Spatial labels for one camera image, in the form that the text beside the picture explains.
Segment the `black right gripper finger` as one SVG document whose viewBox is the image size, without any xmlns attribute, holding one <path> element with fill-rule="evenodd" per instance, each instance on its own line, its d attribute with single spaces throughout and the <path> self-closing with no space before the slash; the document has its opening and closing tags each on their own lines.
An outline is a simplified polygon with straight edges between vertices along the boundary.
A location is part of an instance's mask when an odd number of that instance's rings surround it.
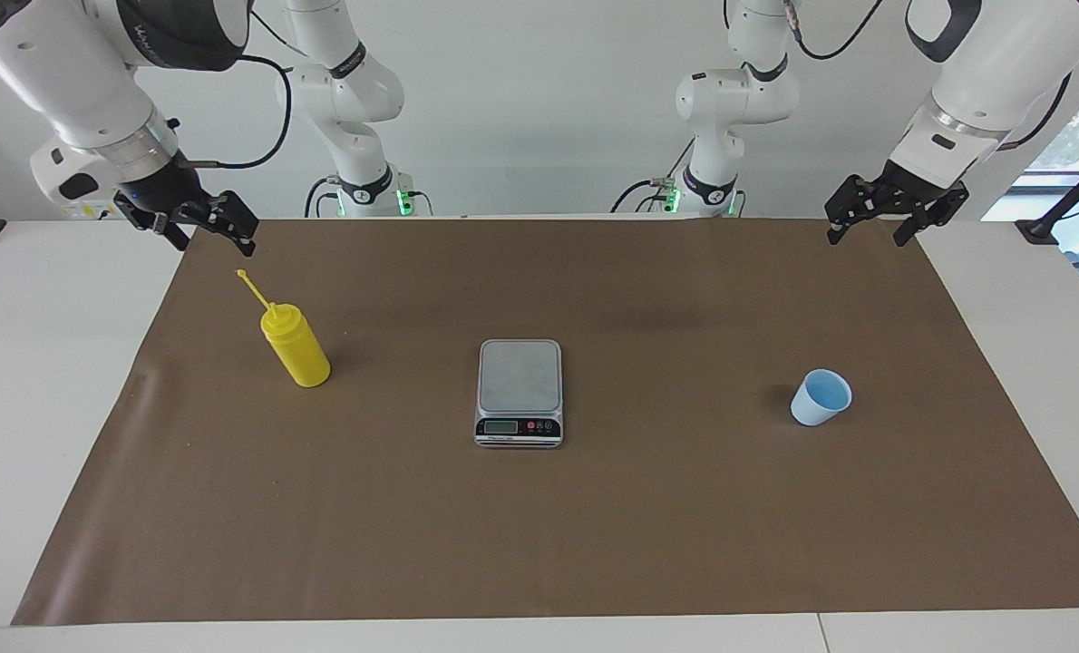
<svg viewBox="0 0 1079 653">
<path fill-rule="evenodd" d="M 176 251 L 186 251 L 190 243 L 190 236 L 183 228 L 170 220 L 170 215 L 163 214 L 163 212 L 150 212 L 147 215 L 147 220 L 149 221 L 151 232 L 154 232 L 158 236 L 162 236 L 162 239 L 166 239 Z"/>
<path fill-rule="evenodd" d="M 234 191 L 224 191 L 219 195 L 218 235 L 232 241 L 241 256 L 252 257 L 257 247 L 254 236 L 258 223 L 260 223 L 258 216 Z"/>
</svg>

